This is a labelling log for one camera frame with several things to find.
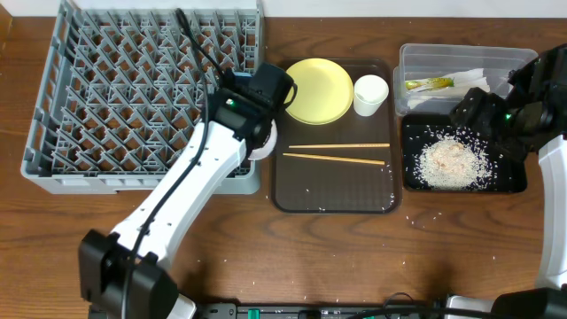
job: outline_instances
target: brown tray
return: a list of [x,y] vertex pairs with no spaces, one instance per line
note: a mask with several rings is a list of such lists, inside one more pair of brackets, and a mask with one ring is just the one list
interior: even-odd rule
[[[301,59],[284,61],[287,69]],[[400,148],[397,138],[391,72],[379,59],[330,58],[341,65],[353,83],[375,74],[390,85],[390,94],[370,117],[358,115],[353,107],[330,124],[314,126],[294,120],[286,111],[277,119],[278,138],[272,167],[272,200],[287,213],[386,214],[401,202]],[[389,143],[380,149],[290,150],[294,144]],[[374,166],[285,157],[284,152],[384,160]]]

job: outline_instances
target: clear plastic container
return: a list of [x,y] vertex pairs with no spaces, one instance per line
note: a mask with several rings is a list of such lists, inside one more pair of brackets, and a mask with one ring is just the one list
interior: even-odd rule
[[405,81],[483,68],[490,91],[506,97],[509,93],[509,72],[537,57],[538,54],[530,49],[404,44],[400,49],[400,65],[393,71],[396,113],[399,116],[408,113],[448,114],[464,96],[446,97],[434,91],[410,92],[404,85]]

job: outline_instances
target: black tray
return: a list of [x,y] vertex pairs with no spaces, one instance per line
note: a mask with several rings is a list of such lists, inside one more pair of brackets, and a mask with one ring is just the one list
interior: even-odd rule
[[[419,156],[426,144],[438,141],[438,138],[430,134],[424,134],[426,130],[444,129],[446,133],[456,131],[451,127],[451,121],[446,115],[432,114],[408,114],[401,121],[401,150],[403,154],[404,187],[411,191],[446,191],[434,190],[427,183],[421,182],[413,174],[416,168],[414,156]],[[525,175],[523,162],[514,161],[504,156],[493,146],[488,145],[486,154],[491,162],[495,162],[498,167],[493,166],[492,182],[481,192],[508,192],[517,193],[526,189],[528,182]],[[450,192],[471,192],[471,191],[450,191]]]
[[[341,65],[353,83],[375,74],[391,85],[388,66],[378,59],[331,59]],[[287,69],[294,59],[280,66]],[[340,119],[325,125],[307,125],[283,111],[276,119],[278,139],[272,166],[272,200],[287,213],[392,212],[401,202],[400,149],[396,135],[392,90],[370,117],[358,115],[353,107]],[[389,143],[382,149],[290,150],[293,144]],[[284,157],[283,152],[384,160],[383,167],[316,159]]]

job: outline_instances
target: wooden tabletop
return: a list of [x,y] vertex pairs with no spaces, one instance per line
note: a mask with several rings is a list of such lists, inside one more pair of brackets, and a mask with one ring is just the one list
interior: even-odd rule
[[[85,318],[77,247],[107,232],[148,191],[50,195],[24,179],[22,161],[54,19],[17,18],[0,61],[0,305],[4,318]],[[550,49],[567,20],[266,19],[270,62],[382,58],[404,43]],[[530,289],[540,265],[543,184],[535,156],[516,195],[403,191],[384,216],[293,215],[268,198],[269,160],[251,196],[213,196],[172,269],[196,301],[377,304],[394,292],[432,300],[453,292],[494,299]]]

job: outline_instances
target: cup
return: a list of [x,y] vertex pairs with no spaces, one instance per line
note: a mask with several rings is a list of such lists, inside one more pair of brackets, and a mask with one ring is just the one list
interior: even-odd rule
[[361,116],[374,114],[388,97],[388,83],[376,75],[364,75],[354,84],[354,110]]

